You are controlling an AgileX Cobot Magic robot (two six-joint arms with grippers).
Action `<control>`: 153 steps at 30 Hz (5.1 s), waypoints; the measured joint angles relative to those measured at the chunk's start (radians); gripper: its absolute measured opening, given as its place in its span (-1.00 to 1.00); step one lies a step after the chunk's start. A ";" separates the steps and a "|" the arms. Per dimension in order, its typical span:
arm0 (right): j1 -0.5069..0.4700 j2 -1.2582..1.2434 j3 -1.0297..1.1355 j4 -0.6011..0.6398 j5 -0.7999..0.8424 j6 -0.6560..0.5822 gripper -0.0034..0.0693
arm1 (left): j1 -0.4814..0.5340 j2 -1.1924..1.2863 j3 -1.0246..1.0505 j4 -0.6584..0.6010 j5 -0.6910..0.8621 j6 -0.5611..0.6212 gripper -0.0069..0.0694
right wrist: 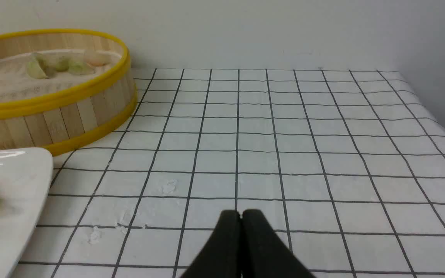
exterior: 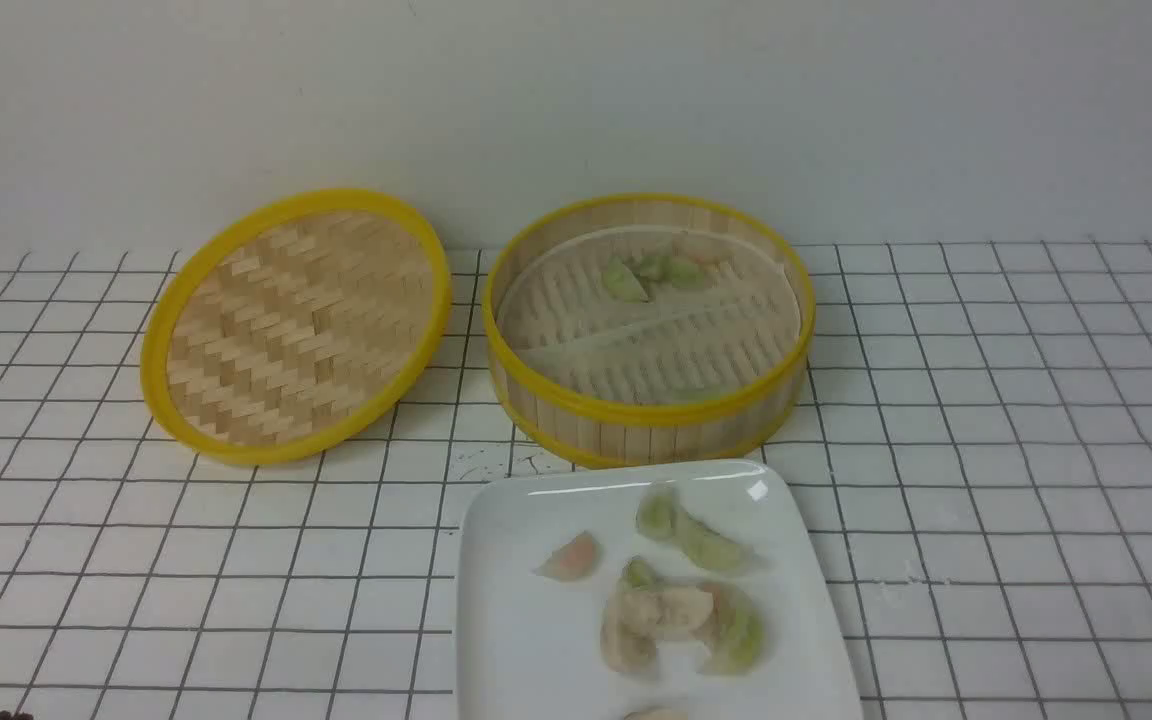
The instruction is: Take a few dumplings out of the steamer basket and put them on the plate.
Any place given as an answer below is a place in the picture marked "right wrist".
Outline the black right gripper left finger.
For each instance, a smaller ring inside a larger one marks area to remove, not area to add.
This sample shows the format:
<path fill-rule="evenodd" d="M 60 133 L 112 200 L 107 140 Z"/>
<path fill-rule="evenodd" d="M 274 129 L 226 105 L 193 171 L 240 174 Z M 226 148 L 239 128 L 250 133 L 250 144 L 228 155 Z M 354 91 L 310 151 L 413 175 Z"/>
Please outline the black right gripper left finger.
<path fill-rule="evenodd" d="M 240 214 L 221 212 L 212 234 L 182 278 L 239 278 Z"/>

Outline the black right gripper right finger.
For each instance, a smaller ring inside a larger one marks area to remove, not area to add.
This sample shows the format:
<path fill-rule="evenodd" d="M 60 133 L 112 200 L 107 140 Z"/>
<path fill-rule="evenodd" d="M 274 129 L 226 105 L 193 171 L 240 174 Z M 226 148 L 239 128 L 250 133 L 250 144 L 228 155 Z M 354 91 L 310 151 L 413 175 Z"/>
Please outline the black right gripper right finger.
<path fill-rule="evenodd" d="M 274 232 L 263 212 L 242 214 L 244 278 L 314 278 Z"/>

